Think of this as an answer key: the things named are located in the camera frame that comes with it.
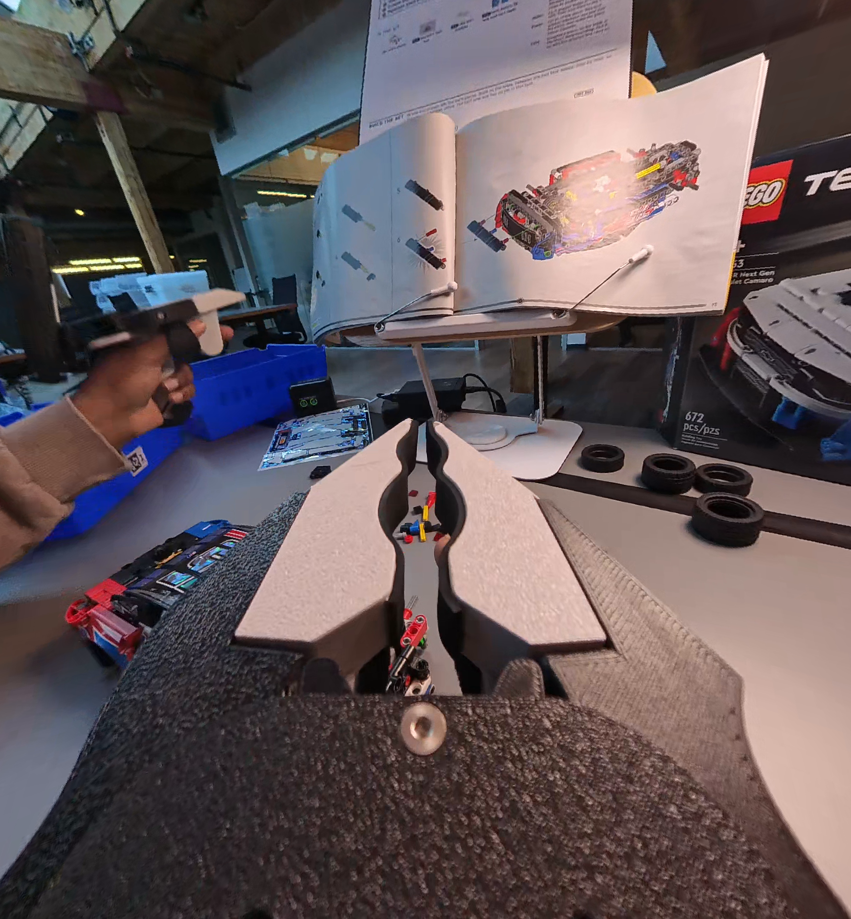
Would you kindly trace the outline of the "blue bin with tag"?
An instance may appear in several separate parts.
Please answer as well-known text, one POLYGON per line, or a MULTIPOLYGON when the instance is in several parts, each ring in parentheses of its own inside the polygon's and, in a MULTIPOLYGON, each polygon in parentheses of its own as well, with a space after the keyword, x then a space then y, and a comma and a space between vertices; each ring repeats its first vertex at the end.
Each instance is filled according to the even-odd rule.
POLYGON ((160 427, 130 441, 121 450, 130 468, 81 493, 75 499, 72 513, 44 538, 43 543, 80 537, 91 530, 183 446, 186 434, 183 426, 160 427))

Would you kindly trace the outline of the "person's left hand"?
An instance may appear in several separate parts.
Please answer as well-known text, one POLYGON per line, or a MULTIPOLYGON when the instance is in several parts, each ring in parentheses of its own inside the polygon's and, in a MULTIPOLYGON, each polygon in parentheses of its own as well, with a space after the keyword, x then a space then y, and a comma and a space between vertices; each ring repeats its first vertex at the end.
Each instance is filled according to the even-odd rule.
POLYGON ((126 467, 121 449, 133 439, 164 423, 154 401, 163 387, 171 406, 190 401, 195 384, 190 365, 180 364, 167 375, 170 353, 167 339, 155 336, 111 348, 95 361, 87 378, 68 396, 68 402, 116 456, 111 464, 126 467))

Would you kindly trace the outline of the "plain blue bin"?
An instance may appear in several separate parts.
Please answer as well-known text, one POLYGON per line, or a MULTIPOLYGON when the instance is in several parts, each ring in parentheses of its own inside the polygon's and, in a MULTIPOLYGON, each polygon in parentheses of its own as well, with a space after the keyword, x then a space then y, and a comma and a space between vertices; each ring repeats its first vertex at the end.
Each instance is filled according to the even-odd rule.
POLYGON ((270 420, 294 418, 291 386, 327 376, 326 352, 313 345, 247 348, 191 367, 195 398, 184 430, 218 440, 270 420))

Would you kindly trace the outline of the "white book stand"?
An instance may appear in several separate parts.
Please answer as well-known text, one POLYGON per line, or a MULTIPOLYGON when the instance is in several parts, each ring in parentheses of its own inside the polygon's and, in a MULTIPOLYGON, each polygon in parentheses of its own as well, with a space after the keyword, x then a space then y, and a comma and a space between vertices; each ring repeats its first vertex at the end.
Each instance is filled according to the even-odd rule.
POLYGON ((414 306, 449 298, 458 289, 456 282, 412 300, 374 323, 373 331, 382 341, 408 346, 419 368, 428 401, 431 420, 446 431, 488 454, 495 463, 521 479, 537 479, 542 472, 553 472, 554 460, 565 459, 568 450, 579 439, 582 429, 572 422, 547 422, 545 419, 545 358, 543 338, 560 328, 571 327, 583 313, 593 318, 602 312, 585 300, 551 311, 504 309, 481 314, 438 316, 434 312, 421 316, 411 314, 414 306), (427 366, 424 344, 428 341, 454 341, 467 337, 521 338, 533 336, 537 361, 535 394, 537 407, 527 417, 476 412, 446 412, 438 405, 435 387, 427 366))

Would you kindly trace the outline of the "pile of small lego pieces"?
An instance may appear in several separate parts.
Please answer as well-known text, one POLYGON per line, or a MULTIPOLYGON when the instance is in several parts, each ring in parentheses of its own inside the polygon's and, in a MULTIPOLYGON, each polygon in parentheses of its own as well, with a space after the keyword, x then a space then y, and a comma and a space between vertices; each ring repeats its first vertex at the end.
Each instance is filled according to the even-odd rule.
POLYGON ((437 493, 429 491, 419 504, 413 504, 409 509, 409 519, 399 524, 396 538, 406 544, 426 542, 428 538, 440 540, 446 530, 438 520, 436 501, 437 493))

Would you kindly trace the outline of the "open instruction booklet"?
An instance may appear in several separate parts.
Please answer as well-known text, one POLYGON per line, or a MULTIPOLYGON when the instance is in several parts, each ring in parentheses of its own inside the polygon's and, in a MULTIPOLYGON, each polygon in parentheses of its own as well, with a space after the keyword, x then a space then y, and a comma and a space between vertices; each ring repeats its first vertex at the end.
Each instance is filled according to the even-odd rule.
POLYGON ((377 344, 720 314, 768 63, 644 98, 427 113, 342 156, 314 200, 311 336, 377 344))

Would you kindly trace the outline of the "white storage crate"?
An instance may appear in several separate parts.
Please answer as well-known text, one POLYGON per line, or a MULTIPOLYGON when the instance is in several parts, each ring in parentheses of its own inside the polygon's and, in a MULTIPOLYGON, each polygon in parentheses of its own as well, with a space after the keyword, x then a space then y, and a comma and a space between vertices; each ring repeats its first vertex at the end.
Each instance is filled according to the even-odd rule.
POLYGON ((144 311, 184 300, 210 288, 206 270, 146 274, 132 272, 92 280, 88 287, 104 314, 144 311))

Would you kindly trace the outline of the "wooden pillar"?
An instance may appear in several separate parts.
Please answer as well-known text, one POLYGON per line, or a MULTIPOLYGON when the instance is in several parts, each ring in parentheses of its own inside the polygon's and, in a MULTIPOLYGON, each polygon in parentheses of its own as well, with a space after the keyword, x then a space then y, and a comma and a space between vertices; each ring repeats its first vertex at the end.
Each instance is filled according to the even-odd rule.
POLYGON ((170 257, 155 210, 145 190, 120 115, 110 111, 97 111, 95 121, 99 137, 110 158, 110 164, 154 271, 158 274, 173 273, 174 261, 170 257))

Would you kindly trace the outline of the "lego race car model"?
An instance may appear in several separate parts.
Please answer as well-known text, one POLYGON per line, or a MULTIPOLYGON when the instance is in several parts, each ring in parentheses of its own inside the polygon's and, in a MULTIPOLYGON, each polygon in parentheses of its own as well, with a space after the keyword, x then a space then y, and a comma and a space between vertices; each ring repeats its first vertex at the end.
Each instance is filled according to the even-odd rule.
MULTIPOLYGON (((182 609, 206 589, 209 600, 228 599, 226 587, 240 587, 228 564, 255 529, 227 520, 211 520, 185 530, 124 565, 89 588, 65 612, 66 623, 75 628, 87 648, 104 665, 126 668, 158 625, 182 609)), ((240 616, 232 619, 230 642, 256 591, 234 605, 240 616)), ((426 660, 427 619, 404 599, 403 634, 399 648, 391 652, 391 666, 383 692, 414 698, 435 691, 431 667, 426 660)))

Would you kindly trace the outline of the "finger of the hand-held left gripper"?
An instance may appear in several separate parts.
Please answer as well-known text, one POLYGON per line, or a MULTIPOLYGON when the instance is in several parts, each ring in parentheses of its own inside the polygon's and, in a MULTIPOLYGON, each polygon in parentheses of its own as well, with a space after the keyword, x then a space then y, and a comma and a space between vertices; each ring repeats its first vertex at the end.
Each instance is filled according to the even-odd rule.
POLYGON ((136 326, 131 329, 120 329, 119 331, 110 332, 106 335, 99 336, 87 343, 87 353, 94 354, 106 352, 115 348, 132 347, 144 344, 153 340, 162 341, 163 347, 167 354, 171 354, 169 344, 170 326, 136 326))
POLYGON ((216 314, 246 301, 246 294, 241 291, 212 289, 195 293, 182 300, 162 303, 134 314, 135 321, 189 321, 191 319, 216 314))

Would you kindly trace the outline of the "shiny sticker sheet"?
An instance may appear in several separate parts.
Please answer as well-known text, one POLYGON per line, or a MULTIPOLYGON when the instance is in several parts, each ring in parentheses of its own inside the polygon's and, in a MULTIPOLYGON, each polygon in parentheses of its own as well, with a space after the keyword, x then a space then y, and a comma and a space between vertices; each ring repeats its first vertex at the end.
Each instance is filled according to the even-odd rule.
POLYGON ((370 409, 365 403, 284 421, 276 426, 258 470, 321 463, 326 458, 361 450, 372 440, 370 422, 370 409))

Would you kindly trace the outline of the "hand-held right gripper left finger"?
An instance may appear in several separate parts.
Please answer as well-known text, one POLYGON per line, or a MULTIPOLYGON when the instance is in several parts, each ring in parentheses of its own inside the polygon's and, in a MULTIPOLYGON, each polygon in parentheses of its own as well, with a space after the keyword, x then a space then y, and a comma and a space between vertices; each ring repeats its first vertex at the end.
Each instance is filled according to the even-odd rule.
POLYGON ((382 693, 403 634, 404 557, 418 424, 404 420, 307 493, 237 625, 234 643, 334 661, 382 693))

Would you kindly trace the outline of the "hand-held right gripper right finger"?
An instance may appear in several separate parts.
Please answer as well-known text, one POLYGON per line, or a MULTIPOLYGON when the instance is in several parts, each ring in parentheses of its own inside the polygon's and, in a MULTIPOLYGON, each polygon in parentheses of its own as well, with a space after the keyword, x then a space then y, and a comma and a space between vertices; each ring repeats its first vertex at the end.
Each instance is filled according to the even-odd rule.
POLYGON ((437 627, 463 693, 512 661, 603 650, 607 634, 534 493, 441 423, 425 426, 438 520, 451 536, 437 627))

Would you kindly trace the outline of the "printed paper sheet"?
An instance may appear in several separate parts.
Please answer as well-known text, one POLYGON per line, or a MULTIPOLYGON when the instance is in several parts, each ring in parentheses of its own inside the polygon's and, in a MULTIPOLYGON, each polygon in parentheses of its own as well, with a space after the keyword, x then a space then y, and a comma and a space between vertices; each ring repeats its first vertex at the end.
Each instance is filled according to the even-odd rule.
POLYGON ((625 99, 631 1, 371 3, 361 143, 427 113, 457 127, 562 99, 625 99))

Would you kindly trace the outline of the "black device with green lights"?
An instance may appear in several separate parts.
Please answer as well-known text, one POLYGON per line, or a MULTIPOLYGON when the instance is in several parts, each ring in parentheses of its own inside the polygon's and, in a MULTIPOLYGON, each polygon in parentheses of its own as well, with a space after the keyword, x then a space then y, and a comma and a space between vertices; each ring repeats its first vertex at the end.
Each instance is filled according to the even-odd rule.
POLYGON ((325 414, 338 408, 335 387, 329 376, 290 385, 289 397, 295 418, 325 414))

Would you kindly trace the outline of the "black lego set box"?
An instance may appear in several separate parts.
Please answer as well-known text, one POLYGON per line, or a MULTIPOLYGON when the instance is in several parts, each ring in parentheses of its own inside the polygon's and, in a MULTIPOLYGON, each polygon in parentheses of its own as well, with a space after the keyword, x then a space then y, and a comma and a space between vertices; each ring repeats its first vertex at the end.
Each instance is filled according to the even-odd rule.
POLYGON ((725 313, 668 335, 673 448, 851 486, 851 133, 753 161, 725 313))

